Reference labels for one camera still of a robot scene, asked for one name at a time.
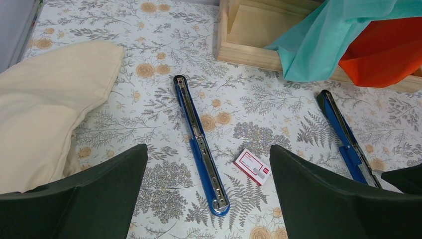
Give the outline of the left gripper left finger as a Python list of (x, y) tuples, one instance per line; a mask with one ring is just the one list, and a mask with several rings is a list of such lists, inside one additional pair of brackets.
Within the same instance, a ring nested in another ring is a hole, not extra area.
[(79, 173), (0, 197), (3, 239), (124, 239), (148, 162), (139, 144)]

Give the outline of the teal t-shirt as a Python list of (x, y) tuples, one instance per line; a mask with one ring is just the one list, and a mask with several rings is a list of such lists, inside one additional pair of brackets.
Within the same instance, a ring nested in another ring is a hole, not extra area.
[(265, 49), (278, 53), (285, 80), (323, 81), (371, 22), (421, 14), (420, 0), (326, 0)]

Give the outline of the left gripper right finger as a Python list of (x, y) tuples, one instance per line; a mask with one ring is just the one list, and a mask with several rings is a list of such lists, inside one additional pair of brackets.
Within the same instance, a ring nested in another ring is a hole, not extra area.
[(371, 187), (272, 145), (270, 166), (291, 239), (419, 239), (422, 195)]

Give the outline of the red white staples box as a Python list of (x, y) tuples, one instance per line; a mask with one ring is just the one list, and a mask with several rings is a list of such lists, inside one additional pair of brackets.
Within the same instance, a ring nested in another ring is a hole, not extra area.
[(244, 149), (240, 153), (234, 161), (234, 165), (258, 186), (262, 186), (271, 175), (271, 167), (248, 149)]

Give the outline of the floral table mat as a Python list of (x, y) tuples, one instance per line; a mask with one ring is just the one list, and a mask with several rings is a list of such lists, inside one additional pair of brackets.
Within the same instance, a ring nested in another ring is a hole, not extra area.
[[(130, 239), (287, 239), (293, 232), (272, 179), (258, 186), (235, 165), (248, 149), (264, 162), (278, 144), (344, 177), (340, 143), (315, 101), (336, 104), (373, 169), (422, 162), (422, 95), (334, 81), (292, 83), (279, 73), (218, 62), (218, 7), (175, 0), (45, 0), (25, 57), (88, 40), (125, 49), (108, 100), (76, 128), (73, 154), (88, 169), (135, 144), (148, 165)], [(211, 214), (173, 89), (185, 75), (231, 203)]]

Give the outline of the blue stapler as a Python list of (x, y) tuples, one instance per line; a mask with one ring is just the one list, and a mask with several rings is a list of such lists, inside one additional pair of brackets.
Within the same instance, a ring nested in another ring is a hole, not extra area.
[(177, 75), (173, 78), (173, 83), (177, 100), (187, 119), (188, 129), (192, 136), (190, 146), (209, 209), (215, 216), (225, 216), (230, 209), (228, 196), (211, 155), (200, 117), (189, 91), (187, 78)]
[(316, 96), (316, 101), (323, 115), (329, 121), (342, 143), (342, 146), (339, 147), (339, 151), (353, 180), (369, 186), (381, 188), (382, 186), (379, 180), (372, 173), (372, 168), (369, 165), (366, 156), (337, 107), (331, 92), (322, 90)]

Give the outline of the orange t-shirt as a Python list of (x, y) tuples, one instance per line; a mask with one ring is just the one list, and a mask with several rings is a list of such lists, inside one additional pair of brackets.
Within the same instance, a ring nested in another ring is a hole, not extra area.
[(421, 17), (371, 22), (339, 61), (355, 85), (375, 88), (396, 84), (421, 65)]

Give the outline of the beige cloth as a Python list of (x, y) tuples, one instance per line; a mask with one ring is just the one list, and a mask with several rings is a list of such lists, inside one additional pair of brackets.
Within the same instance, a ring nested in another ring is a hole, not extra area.
[(26, 192), (81, 171), (75, 128), (108, 99), (124, 54), (114, 43), (85, 41), (1, 74), (1, 193)]

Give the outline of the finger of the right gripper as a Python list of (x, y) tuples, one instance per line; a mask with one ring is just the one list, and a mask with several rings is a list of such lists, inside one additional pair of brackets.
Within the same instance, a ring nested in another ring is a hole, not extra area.
[(381, 178), (406, 194), (422, 194), (422, 165), (386, 171)]

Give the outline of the wooden clothes rack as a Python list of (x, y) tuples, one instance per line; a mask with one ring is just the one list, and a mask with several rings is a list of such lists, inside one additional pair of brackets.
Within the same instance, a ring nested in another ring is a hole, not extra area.
[[(265, 49), (265, 46), (304, 20), (323, 2), (324, 0), (222, 0), (217, 59), (282, 72), (278, 53)], [(353, 83), (339, 64), (329, 79)], [(386, 88), (405, 92), (420, 90), (422, 67)]]

